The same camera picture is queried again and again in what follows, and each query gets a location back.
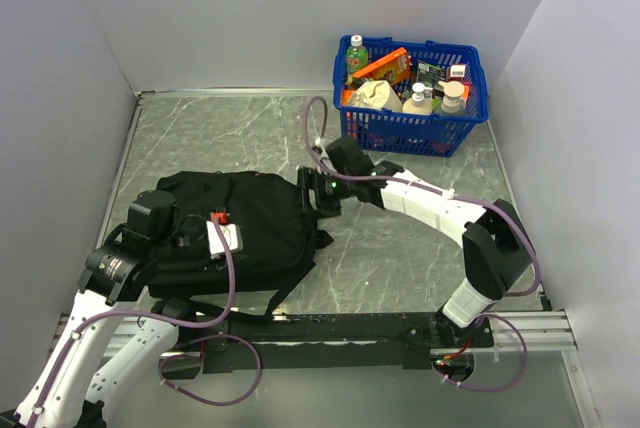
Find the black student backpack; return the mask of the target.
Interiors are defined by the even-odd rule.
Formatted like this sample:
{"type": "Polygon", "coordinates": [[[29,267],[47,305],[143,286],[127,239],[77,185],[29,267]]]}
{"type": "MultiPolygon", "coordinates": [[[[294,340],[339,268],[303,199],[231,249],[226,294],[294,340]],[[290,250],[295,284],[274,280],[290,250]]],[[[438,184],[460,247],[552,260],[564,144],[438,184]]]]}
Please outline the black student backpack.
{"type": "Polygon", "coordinates": [[[218,316],[203,295],[272,292],[262,314],[232,312],[238,323],[263,325],[315,266],[317,251],[333,239],[318,226],[308,196],[272,173],[182,171],[156,188],[177,201],[179,231],[159,252],[154,298],[186,299],[218,316]]]}

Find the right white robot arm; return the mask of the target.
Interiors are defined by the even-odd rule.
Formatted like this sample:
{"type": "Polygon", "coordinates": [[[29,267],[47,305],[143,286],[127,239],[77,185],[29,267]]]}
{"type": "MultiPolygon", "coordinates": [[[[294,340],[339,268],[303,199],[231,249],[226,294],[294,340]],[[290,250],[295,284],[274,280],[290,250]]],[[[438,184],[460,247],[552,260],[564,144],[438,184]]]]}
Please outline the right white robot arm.
{"type": "Polygon", "coordinates": [[[356,197],[407,215],[461,247],[465,277],[438,311],[436,332],[444,344],[462,344],[472,332],[471,324],[509,295],[533,264],[535,251],[510,203],[457,195],[453,189],[429,184],[400,165],[375,164],[349,137],[327,147],[321,139],[315,145],[305,144],[326,176],[320,186],[329,199],[356,197]]]}

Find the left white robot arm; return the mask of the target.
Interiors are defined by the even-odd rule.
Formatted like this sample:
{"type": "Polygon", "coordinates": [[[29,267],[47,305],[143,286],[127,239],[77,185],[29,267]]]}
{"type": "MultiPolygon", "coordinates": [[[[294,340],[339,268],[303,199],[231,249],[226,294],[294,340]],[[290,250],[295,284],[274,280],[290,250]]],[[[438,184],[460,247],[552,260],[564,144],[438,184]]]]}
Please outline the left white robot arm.
{"type": "Polygon", "coordinates": [[[206,323],[191,311],[137,309],[160,253],[176,246],[185,218],[173,195],[152,191],[129,208],[86,261],[68,322],[33,388],[5,427],[103,427],[105,410],[133,375],[169,348],[184,350],[206,323]]]}

